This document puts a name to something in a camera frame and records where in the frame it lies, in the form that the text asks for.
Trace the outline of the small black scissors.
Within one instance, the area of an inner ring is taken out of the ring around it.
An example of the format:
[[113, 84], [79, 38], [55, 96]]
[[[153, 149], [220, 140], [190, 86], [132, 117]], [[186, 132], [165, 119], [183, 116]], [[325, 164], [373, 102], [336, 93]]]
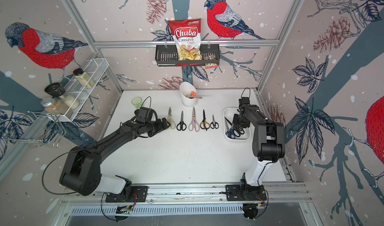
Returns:
[[184, 122], [184, 112], [182, 111], [181, 113], [181, 119], [180, 119], [180, 122], [177, 124], [177, 127], [176, 129], [178, 131], [185, 131], [187, 129], [187, 125], [185, 124]]

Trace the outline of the large all-black scissors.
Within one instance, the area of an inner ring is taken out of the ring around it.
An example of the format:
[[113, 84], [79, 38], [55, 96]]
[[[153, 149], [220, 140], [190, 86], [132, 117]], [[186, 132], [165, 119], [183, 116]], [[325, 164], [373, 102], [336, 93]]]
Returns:
[[243, 130], [243, 128], [239, 128], [239, 127], [234, 126], [234, 124], [232, 124], [227, 118], [225, 118], [225, 120], [227, 121], [227, 123], [229, 123], [231, 128], [234, 129], [234, 133], [235, 133], [236, 138], [239, 138], [241, 135], [245, 134], [245, 131]]

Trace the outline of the cream kitchen scissors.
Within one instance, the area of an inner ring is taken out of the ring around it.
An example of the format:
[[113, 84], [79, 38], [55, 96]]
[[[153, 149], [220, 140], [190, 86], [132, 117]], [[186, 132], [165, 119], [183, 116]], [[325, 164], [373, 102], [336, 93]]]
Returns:
[[173, 117], [172, 117], [172, 109], [171, 109], [171, 107], [169, 107], [167, 121], [170, 124], [170, 129], [174, 130], [176, 128], [176, 123], [175, 123], [175, 121], [173, 120]]

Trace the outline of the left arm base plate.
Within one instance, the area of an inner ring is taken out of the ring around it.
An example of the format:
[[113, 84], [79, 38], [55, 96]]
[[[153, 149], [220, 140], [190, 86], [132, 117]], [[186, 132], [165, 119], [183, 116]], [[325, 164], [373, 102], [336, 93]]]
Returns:
[[129, 185], [120, 194], [107, 193], [106, 203], [144, 203], [148, 189], [148, 186]]

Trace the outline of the black handled scissors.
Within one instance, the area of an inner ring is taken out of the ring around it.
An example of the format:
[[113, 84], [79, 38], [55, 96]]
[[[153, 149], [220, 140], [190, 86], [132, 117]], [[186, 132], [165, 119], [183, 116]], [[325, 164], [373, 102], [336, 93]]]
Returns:
[[218, 122], [216, 122], [214, 115], [212, 115], [212, 119], [213, 120], [210, 123], [210, 128], [211, 129], [218, 129], [219, 128], [219, 124], [218, 124]]

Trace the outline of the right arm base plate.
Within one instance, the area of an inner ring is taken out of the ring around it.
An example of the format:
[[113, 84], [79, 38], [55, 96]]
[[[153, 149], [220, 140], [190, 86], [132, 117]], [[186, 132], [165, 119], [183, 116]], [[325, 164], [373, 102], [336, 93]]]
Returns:
[[246, 186], [241, 189], [240, 185], [226, 185], [222, 194], [226, 195], [227, 201], [261, 201], [267, 200], [267, 193], [264, 186]]

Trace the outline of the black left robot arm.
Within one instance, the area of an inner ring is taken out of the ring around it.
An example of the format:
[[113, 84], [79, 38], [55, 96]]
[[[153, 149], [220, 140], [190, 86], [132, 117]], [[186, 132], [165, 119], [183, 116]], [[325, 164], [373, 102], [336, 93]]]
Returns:
[[153, 137], [170, 126], [165, 118], [144, 123], [128, 120], [94, 145], [72, 148], [59, 178], [60, 184], [83, 196], [90, 195], [101, 183], [101, 164], [108, 156], [142, 134]]

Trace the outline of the yellow black scissors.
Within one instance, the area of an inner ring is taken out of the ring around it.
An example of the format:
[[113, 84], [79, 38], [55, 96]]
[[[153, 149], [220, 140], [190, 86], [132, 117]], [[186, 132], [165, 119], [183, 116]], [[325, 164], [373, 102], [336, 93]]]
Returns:
[[202, 122], [200, 123], [200, 128], [202, 130], [205, 130], [207, 131], [208, 129], [210, 129], [210, 124], [207, 122], [207, 118], [206, 118], [206, 113], [205, 113], [205, 110], [203, 110], [203, 120]]

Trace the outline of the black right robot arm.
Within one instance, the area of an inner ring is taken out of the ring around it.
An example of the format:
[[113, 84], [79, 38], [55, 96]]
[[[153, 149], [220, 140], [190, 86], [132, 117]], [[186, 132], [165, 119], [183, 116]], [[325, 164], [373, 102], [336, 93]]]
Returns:
[[254, 126], [252, 151], [256, 157], [240, 180], [240, 192], [259, 191], [270, 167], [285, 156], [285, 127], [268, 119], [258, 106], [251, 104], [239, 106], [238, 119], [241, 126]]

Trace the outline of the blue handled scissors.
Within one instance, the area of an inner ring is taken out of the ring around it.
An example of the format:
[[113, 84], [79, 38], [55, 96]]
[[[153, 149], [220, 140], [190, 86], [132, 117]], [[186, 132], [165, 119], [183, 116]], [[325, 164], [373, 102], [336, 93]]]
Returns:
[[226, 136], [227, 136], [229, 139], [235, 139], [236, 136], [235, 136], [235, 133], [234, 133], [234, 129], [233, 129], [233, 128], [229, 128], [229, 129], [226, 131]]

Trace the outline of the pink kitchen scissors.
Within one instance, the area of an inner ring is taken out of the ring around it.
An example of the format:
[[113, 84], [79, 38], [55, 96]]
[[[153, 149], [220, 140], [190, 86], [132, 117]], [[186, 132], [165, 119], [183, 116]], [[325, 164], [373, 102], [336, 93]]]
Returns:
[[195, 107], [193, 107], [193, 110], [192, 110], [192, 120], [191, 120], [191, 123], [189, 124], [188, 129], [190, 132], [192, 132], [192, 131], [199, 132], [200, 131], [200, 126], [199, 126], [197, 119], [196, 119]]

